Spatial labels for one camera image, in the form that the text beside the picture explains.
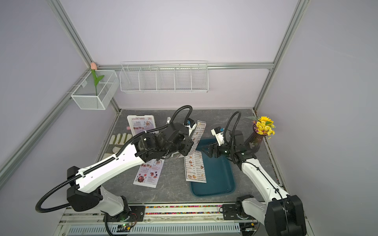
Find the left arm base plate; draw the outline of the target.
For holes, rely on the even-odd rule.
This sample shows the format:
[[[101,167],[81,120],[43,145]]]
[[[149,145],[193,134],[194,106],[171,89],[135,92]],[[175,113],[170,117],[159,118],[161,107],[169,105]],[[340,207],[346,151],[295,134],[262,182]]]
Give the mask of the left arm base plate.
[[[122,211],[116,216],[106,214],[103,222],[142,222],[145,216],[145,209],[146,208],[143,205],[129,206],[128,209]]]

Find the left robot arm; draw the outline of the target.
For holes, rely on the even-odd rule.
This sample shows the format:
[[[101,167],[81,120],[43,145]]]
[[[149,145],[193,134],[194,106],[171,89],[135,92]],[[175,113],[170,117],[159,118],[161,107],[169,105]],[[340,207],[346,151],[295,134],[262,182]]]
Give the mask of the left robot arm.
[[[96,208],[110,216],[129,214],[126,198],[110,193],[102,184],[153,159],[167,159],[175,153],[188,155],[194,144],[190,135],[196,127],[196,123],[190,119],[192,111],[191,105],[182,106],[174,112],[167,124],[134,135],[110,157],[89,167],[69,168],[67,180],[44,194],[37,202],[35,211],[48,213],[72,207],[76,212]],[[66,204],[43,208],[43,203],[52,194],[67,185]]]

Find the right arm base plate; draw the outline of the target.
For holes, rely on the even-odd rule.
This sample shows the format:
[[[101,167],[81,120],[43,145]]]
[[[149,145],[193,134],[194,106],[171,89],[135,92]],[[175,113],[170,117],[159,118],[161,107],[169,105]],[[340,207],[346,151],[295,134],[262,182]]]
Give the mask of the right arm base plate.
[[[236,204],[223,204],[220,209],[224,220],[252,220],[251,216],[244,215]]]

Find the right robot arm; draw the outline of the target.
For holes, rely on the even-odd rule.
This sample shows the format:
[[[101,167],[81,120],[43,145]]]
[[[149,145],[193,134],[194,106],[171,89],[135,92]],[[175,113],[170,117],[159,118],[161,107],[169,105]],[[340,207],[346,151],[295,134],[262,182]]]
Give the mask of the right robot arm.
[[[204,149],[210,157],[226,157],[252,181],[264,201],[252,195],[237,198],[236,215],[242,219],[252,217],[264,225],[270,236],[307,235],[303,203],[296,195],[289,195],[264,170],[243,133],[228,127],[212,129],[216,142]]]

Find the dim sum menu sheet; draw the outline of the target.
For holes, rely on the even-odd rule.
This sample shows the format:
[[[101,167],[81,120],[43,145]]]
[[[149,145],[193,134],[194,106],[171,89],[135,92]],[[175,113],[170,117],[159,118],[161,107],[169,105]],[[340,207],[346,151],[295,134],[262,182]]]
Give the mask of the dim sum menu sheet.
[[[187,182],[206,183],[206,173],[202,152],[196,150],[193,154],[184,157],[185,177]]]
[[[196,151],[199,145],[199,142],[205,132],[205,128],[206,128],[206,122],[197,121],[195,129],[191,133],[191,139],[194,142],[194,144],[192,145],[192,148],[189,151],[188,155],[193,155],[194,152]]]

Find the red special menu sheet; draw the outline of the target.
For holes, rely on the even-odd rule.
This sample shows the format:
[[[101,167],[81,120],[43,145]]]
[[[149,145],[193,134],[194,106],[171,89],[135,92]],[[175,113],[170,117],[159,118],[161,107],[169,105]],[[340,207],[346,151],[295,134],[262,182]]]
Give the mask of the red special menu sheet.
[[[134,185],[156,188],[164,160],[153,159],[147,163],[141,164],[136,177],[133,181]]]

